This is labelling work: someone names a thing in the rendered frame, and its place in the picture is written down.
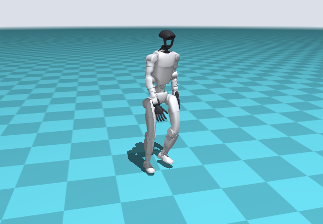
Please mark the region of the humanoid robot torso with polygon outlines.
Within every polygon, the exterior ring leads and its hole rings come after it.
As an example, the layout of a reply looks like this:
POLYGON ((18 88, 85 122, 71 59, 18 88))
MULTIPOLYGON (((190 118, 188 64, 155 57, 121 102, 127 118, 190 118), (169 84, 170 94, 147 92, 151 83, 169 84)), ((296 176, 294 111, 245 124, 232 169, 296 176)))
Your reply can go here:
MULTIPOLYGON (((159 50, 159 49, 158 49, 159 50)), ((152 77, 155 79, 155 90, 157 98, 159 99, 160 104, 167 101, 168 93, 165 91, 165 85, 169 84, 172 77, 176 55, 173 51, 168 50, 170 53, 163 53, 159 50, 155 51, 157 53, 157 62, 154 64, 154 71, 152 77)))

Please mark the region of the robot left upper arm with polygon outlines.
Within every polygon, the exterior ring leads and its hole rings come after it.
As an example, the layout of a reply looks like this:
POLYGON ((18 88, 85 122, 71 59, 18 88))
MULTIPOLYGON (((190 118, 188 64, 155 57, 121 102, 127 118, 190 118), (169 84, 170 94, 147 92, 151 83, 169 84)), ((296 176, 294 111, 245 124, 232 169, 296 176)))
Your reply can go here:
POLYGON ((173 69, 173 73, 172 73, 172 77, 171 78, 176 78, 177 77, 177 71, 176 71, 176 68, 177 68, 177 66, 178 66, 178 61, 179 61, 179 59, 180 59, 180 55, 178 54, 178 53, 176 53, 176 52, 174 52, 175 53, 175 55, 176 55, 176 59, 175 59, 175 65, 174 65, 174 69, 173 69))

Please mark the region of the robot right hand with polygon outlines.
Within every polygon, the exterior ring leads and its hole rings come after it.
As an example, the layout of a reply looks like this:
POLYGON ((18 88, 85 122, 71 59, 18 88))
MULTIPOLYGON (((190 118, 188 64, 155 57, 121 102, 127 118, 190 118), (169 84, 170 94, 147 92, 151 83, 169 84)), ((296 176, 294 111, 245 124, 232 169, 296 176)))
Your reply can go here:
POLYGON ((162 106, 160 106, 160 102, 159 102, 159 99, 158 98, 157 98, 157 101, 158 101, 157 104, 153 104, 153 107, 155 107, 154 113, 155 113, 156 119, 157 119, 158 122, 159 122, 159 120, 160 121, 162 121, 162 120, 164 121, 162 115, 164 116, 165 119, 167 119, 167 118, 165 117, 163 111, 166 112, 166 114, 168 114, 168 112, 164 108, 162 108, 162 106), (158 114, 158 117, 157 117, 157 114, 158 114), (161 116, 162 120, 161 120, 161 118, 160 118, 159 115, 161 116), (158 120, 158 118, 159 118, 159 120, 158 120))

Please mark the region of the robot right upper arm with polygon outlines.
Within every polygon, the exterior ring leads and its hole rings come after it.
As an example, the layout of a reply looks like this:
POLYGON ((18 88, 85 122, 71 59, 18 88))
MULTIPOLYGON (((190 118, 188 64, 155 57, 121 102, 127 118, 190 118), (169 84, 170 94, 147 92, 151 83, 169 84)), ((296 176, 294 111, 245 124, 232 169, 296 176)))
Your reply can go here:
POLYGON ((145 74, 145 81, 147 77, 152 78, 152 83, 155 83, 155 79, 151 76, 154 71, 154 64, 157 62, 157 53, 149 54, 146 57, 146 74, 145 74))

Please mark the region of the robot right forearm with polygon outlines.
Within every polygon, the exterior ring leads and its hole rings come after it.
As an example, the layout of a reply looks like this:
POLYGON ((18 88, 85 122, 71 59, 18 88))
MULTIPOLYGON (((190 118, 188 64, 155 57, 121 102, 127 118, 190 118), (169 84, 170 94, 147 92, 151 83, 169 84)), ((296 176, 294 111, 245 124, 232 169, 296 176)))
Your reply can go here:
POLYGON ((146 87, 147 87, 147 90, 149 91, 150 98, 152 99, 152 103, 157 104, 158 103, 157 94, 155 90, 155 85, 153 85, 151 77, 146 78, 146 87))

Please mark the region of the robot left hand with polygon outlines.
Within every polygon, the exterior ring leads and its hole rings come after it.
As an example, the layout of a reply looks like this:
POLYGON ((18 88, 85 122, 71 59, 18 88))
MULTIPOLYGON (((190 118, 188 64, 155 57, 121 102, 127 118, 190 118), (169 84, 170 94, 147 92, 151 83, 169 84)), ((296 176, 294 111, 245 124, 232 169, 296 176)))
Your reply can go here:
POLYGON ((179 104, 179 108, 180 108, 180 100, 179 100, 179 93, 178 91, 175 92, 175 97, 177 98, 178 104, 179 104))

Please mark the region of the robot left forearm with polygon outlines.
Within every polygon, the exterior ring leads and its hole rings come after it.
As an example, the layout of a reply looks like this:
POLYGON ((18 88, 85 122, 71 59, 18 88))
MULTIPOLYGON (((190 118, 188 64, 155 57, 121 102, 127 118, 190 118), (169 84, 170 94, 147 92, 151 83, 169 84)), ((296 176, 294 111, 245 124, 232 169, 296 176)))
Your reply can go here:
POLYGON ((171 79, 172 95, 174 95, 174 96, 175 96, 175 92, 178 91, 178 83, 177 83, 177 81, 178 81, 178 76, 176 78, 171 79))

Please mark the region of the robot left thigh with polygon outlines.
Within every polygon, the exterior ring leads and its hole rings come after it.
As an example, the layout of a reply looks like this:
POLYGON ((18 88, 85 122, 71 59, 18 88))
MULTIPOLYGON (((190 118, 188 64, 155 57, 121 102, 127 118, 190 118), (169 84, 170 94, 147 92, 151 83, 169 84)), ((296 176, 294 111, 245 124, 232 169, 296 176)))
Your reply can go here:
POLYGON ((180 110, 177 98, 168 94, 165 104, 169 106, 168 113, 171 122, 171 127, 168 128, 167 134, 169 137, 176 137, 180 128, 180 110))

